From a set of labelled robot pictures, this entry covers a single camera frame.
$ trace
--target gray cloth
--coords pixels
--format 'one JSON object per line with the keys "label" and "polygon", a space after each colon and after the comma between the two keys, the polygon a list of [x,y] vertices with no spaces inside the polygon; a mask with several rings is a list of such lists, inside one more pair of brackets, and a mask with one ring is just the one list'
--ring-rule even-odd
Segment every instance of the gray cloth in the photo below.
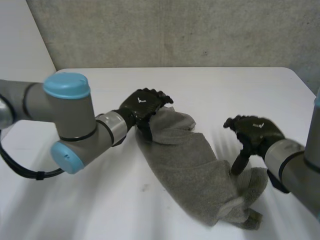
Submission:
{"label": "gray cloth", "polygon": [[152,142],[137,130],[150,168],[181,208],[202,223],[214,226],[221,219],[258,229],[262,215],[249,207],[266,188],[266,169],[231,175],[230,164],[216,159],[204,135],[191,131],[195,125],[191,116],[164,107],[150,120]]}

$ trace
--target concrete wall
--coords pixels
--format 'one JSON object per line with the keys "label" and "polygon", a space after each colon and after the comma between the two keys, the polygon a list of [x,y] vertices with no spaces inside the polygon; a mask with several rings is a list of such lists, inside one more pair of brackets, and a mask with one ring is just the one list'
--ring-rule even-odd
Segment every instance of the concrete wall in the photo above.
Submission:
{"label": "concrete wall", "polygon": [[287,67],[320,86],[319,0],[27,0],[57,70]]}

